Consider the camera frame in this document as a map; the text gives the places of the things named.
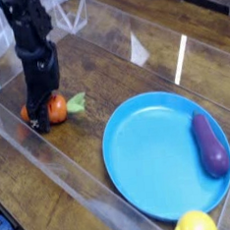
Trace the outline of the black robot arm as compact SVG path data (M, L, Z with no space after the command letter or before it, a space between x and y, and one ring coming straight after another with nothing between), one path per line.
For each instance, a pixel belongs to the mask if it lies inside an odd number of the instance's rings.
M22 61L29 124L38 133L48 133L48 100L60 83L56 44L47 39L51 17L40 0L0 0L0 9L13 31L15 51Z

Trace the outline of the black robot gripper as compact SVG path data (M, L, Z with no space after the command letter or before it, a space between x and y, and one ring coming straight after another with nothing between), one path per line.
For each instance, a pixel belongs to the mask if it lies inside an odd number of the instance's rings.
M48 133L51 127L48 100L60 82L56 44L49 40L34 51L16 46L16 53L22 60L27 84L29 125L39 134Z

